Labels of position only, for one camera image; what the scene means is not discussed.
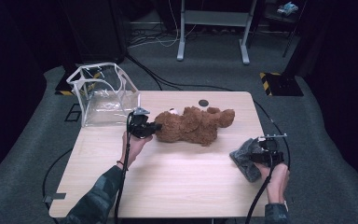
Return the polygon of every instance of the black curtain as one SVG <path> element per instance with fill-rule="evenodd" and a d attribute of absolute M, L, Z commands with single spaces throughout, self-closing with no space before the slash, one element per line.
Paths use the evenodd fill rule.
<path fill-rule="evenodd" d="M 43 74 L 76 68 L 71 40 L 58 1 L 0 0 L 0 162 L 43 97 Z"/>
<path fill-rule="evenodd" d="M 358 172 L 358 1 L 310 1 L 304 34 L 284 75 L 302 76 L 324 126 Z"/>

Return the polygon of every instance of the teddy bear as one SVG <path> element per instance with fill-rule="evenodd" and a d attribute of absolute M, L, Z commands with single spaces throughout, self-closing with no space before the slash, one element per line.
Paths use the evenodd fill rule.
<path fill-rule="evenodd" d="M 161 130 L 156 131 L 161 142 L 187 141 L 207 147 L 217 138 L 217 128 L 230 126 L 235 117 L 233 109 L 220 111 L 217 107 L 208 107 L 204 111 L 187 106 L 183 115 L 173 111 L 164 111 L 155 118 L 156 124 L 162 125 Z"/>

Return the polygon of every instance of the camouflage sleeve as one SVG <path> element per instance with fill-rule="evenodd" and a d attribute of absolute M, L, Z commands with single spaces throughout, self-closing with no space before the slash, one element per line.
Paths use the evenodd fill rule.
<path fill-rule="evenodd" d="M 266 224 L 290 224 L 289 214 L 283 203 L 269 203 L 265 208 Z"/>
<path fill-rule="evenodd" d="M 105 223 L 115 203 L 121 169 L 113 166 L 95 182 L 60 223 Z"/>

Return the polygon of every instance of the small black object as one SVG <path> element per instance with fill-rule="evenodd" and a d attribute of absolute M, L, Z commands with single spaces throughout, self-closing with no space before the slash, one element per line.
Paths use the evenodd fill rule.
<path fill-rule="evenodd" d="M 209 105 L 209 102 L 207 100 L 200 100 L 199 101 L 199 105 L 200 106 L 208 106 Z"/>
<path fill-rule="evenodd" d="M 252 153 L 249 156 L 249 160 L 252 162 L 264 163 L 268 167 L 276 166 L 284 161 L 283 152 L 276 150 L 264 151 L 263 153 Z"/>
<path fill-rule="evenodd" d="M 146 138 L 156 131 L 161 130 L 161 124 L 157 124 L 156 122 L 148 123 L 147 119 L 148 116 L 146 115 L 132 116 L 129 124 L 129 132 L 138 138 Z"/>
<path fill-rule="evenodd" d="M 258 142 L 263 148 L 262 153 L 251 153 L 249 160 L 257 163 L 264 163 L 268 167 L 276 166 L 284 161 L 283 152 L 278 151 L 278 142 L 274 138 L 266 138 Z"/>

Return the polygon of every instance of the table leg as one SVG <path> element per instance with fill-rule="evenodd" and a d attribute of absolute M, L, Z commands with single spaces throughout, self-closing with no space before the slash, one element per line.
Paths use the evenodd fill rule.
<path fill-rule="evenodd" d="M 251 10 L 248 14 L 248 17 L 246 18 L 246 26 L 245 26 L 245 31 L 243 32 L 243 39 L 240 39 L 240 47 L 241 47 L 241 55 L 242 55 L 242 62 L 244 64 L 249 64 L 250 60 L 249 60 L 249 55 L 248 55 L 248 50 L 246 48 L 246 40 L 248 38 L 248 34 L 249 34 L 249 30 L 251 28 L 251 24 L 252 24 L 252 19 L 254 16 L 254 12 L 255 12 L 255 4 L 257 3 L 257 0 L 254 0 L 252 2 L 251 5 Z"/>
<path fill-rule="evenodd" d="M 177 61 L 182 61 L 185 55 L 185 0 L 182 0 L 182 8 L 180 13 L 180 41 Z"/>

